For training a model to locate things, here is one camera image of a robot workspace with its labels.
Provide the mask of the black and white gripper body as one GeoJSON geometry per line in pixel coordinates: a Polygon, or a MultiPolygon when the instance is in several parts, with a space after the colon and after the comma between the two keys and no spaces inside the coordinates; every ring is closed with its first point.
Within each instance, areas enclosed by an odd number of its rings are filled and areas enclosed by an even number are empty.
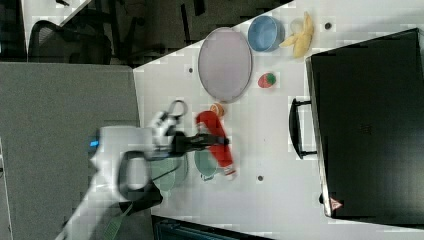
{"type": "Polygon", "coordinates": [[[152,129],[152,158],[173,158],[186,154],[186,135],[176,127],[188,112],[183,100],[174,100],[165,111],[156,113],[148,127],[152,129]]]}

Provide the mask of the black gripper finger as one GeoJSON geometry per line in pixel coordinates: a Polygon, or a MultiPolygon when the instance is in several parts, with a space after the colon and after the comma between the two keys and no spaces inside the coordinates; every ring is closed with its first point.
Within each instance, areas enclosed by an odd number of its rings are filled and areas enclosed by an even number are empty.
{"type": "Polygon", "coordinates": [[[194,146],[204,149],[210,146],[226,146],[230,143],[227,137],[211,135],[211,134],[198,134],[195,136],[194,146]]]}

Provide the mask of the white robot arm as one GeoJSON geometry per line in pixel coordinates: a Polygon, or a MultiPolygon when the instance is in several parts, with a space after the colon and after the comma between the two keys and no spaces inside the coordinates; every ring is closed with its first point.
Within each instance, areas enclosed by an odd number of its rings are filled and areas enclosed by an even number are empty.
{"type": "Polygon", "coordinates": [[[208,150],[223,174],[233,177],[230,140],[213,111],[195,117],[196,134],[178,131],[183,113],[175,114],[173,101],[146,127],[106,126],[99,130],[91,163],[96,168],[90,186],[55,240],[90,240],[108,209],[118,203],[147,199],[155,188],[151,164],[189,152],[208,150]]]}

